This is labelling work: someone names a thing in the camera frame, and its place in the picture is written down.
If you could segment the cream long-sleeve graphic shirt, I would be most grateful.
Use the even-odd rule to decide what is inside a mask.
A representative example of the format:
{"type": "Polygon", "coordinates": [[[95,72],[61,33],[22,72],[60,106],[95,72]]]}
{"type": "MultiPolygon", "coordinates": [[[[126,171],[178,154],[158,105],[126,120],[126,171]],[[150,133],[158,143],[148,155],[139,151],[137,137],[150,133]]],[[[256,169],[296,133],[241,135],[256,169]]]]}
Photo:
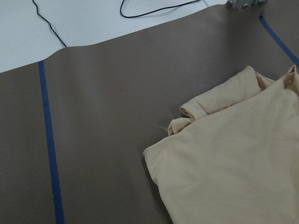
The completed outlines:
{"type": "Polygon", "coordinates": [[[173,223],[298,223],[295,66],[277,81],[246,67],[180,109],[143,153],[173,223]]]}

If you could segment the aluminium frame post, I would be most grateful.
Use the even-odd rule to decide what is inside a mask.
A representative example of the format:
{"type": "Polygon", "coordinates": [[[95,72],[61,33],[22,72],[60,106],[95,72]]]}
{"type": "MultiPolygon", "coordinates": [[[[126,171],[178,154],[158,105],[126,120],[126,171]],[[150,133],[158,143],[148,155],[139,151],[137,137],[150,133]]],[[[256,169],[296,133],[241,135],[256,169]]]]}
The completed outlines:
{"type": "Polygon", "coordinates": [[[241,11],[265,3],[267,3],[267,0],[227,0],[226,2],[227,6],[235,11],[241,11]]]}

